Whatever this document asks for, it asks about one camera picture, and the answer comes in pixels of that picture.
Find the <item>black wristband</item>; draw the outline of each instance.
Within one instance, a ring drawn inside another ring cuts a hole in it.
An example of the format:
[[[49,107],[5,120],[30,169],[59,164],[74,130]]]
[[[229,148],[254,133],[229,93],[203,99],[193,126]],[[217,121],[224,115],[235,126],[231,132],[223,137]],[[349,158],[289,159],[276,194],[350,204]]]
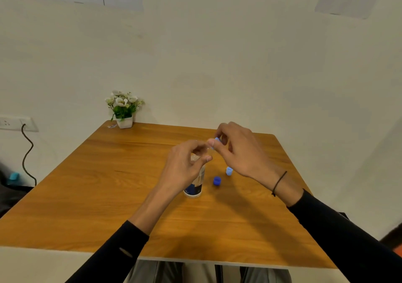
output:
[[[287,171],[285,171],[285,173],[284,174],[282,174],[282,176],[278,179],[278,181],[277,181],[277,183],[275,184],[275,187],[274,187],[274,189],[272,189],[272,195],[275,197],[276,195],[275,195],[275,193],[274,193],[274,191],[275,191],[275,189],[276,189],[276,187],[277,187],[277,185],[279,184],[279,182],[283,179],[283,177],[285,176],[285,174],[287,173]]]

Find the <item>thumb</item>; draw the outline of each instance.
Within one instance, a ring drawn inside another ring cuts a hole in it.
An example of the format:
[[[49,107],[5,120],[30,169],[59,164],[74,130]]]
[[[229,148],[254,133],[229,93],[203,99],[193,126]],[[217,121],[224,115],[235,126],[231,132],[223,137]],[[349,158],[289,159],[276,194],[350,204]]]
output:
[[[204,154],[199,159],[197,159],[191,167],[191,170],[193,171],[194,175],[199,174],[202,166],[211,160],[212,160],[212,156],[208,155],[208,154]]]
[[[208,139],[207,143],[219,154],[221,154],[221,156],[224,158],[226,164],[228,164],[230,166],[229,163],[232,162],[233,160],[233,153],[231,153],[227,148],[225,148],[225,146],[217,139]]]

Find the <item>wall socket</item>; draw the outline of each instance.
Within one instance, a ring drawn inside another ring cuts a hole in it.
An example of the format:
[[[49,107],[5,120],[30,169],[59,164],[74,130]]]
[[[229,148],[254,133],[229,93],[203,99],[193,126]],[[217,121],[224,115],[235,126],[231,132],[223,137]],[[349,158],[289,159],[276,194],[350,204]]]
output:
[[[39,132],[37,126],[31,117],[16,117],[0,115],[0,129],[10,129],[21,131],[21,127],[25,123],[24,131]]]

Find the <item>hand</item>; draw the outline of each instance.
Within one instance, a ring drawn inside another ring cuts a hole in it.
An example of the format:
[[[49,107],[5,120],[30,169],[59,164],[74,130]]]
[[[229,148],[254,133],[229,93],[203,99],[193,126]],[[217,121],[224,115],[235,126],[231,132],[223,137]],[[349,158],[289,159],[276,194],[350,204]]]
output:
[[[208,139],[208,144],[222,155],[226,164],[237,173],[251,177],[272,190],[277,176],[285,170],[273,164],[265,153],[260,141],[251,130],[237,123],[221,123],[215,137],[222,137],[221,142]]]
[[[212,160],[212,156],[206,154],[207,150],[207,144],[199,140],[189,140],[174,146],[170,150],[157,187],[171,195],[178,195],[197,178],[202,166]],[[191,153],[200,158],[195,162],[190,161]]]

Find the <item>left hand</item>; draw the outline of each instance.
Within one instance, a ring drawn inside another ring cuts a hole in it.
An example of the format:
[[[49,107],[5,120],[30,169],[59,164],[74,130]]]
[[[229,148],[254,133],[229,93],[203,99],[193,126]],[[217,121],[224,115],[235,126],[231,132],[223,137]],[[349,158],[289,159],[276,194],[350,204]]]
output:
[[[170,150],[157,187],[173,196],[186,189],[197,178],[202,166],[212,160],[212,156],[206,154],[208,147],[200,140],[189,140],[174,146]],[[191,153],[200,158],[192,162]]]

